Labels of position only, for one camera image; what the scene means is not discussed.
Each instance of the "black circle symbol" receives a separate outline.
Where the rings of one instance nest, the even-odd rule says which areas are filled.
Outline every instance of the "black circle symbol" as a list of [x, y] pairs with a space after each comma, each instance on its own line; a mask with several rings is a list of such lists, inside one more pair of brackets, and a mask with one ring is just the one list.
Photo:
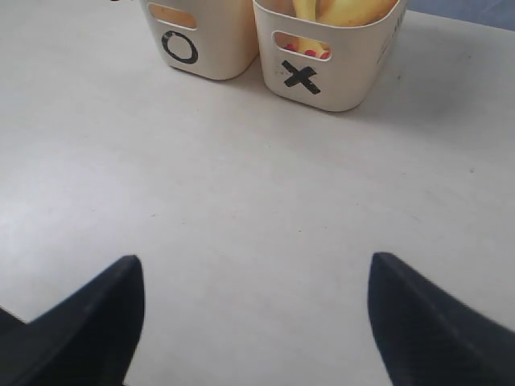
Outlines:
[[[192, 50], [192, 56], [184, 59], [184, 58], [181, 58], [180, 56], [177, 56], [172, 51], [170, 51], [170, 48], [168, 48], [168, 40], [170, 40], [170, 38], [173, 35], [186, 40], [186, 42], [190, 45], [190, 48]], [[165, 32], [163, 37], [161, 38], [161, 43], [163, 44], [164, 51], [166, 51], [169, 56], [171, 56], [175, 60], [179, 61], [180, 63], [194, 64], [199, 59], [199, 52], [196, 50], [195, 44], [193, 44], [193, 42], [186, 35], [183, 35], [180, 32], [175, 32], [175, 31]]]

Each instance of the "gray floor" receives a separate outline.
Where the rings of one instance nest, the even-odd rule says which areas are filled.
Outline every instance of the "gray floor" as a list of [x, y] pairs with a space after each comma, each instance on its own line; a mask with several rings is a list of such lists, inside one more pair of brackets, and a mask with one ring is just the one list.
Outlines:
[[410, 9], [515, 31], [514, 0], [410, 0]]

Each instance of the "blue surface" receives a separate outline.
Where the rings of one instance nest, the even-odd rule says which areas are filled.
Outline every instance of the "blue surface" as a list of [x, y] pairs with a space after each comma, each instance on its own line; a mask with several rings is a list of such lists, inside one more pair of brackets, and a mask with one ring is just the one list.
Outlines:
[[515, 31], [515, 0], [409, 0], [409, 8]]

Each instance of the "white plastic bin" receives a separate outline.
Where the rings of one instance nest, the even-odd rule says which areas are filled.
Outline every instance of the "white plastic bin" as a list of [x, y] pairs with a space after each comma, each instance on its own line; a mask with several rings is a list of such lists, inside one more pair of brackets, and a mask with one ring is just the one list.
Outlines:
[[[286, 0], [253, 0], [266, 86], [281, 97], [327, 111], [358, 106], [373, 86], [406, 12], [399, 0], [383, 19], [363, 27], [331, 27], [284, 14]], [[283, 33], [331, 48], [321, 60], [276, 43]]]
[[140, 0], [167, 64], [214, 80], [240, 75], [258, 55], [252, 0]]

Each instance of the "black x symbol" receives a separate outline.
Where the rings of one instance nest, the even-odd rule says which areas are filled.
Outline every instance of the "black x symbol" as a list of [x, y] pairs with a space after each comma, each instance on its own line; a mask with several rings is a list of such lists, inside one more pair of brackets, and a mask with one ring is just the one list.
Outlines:
[[311, 78], [313, 75], [316, 75], [316, 71], [313, 68], [308, 66], [299, 71], [287, 60], [282, 62], [282, 66], [292, 74], [284, 81], [284, 84], [287, 87], [293, 87], [299, 83], [302, 83], [309, 91], [311, 91], [312, 94], [316, 95], [320, 92], [320, 89], [316, 87], [316, 84], [309, 80], [309, 78]]

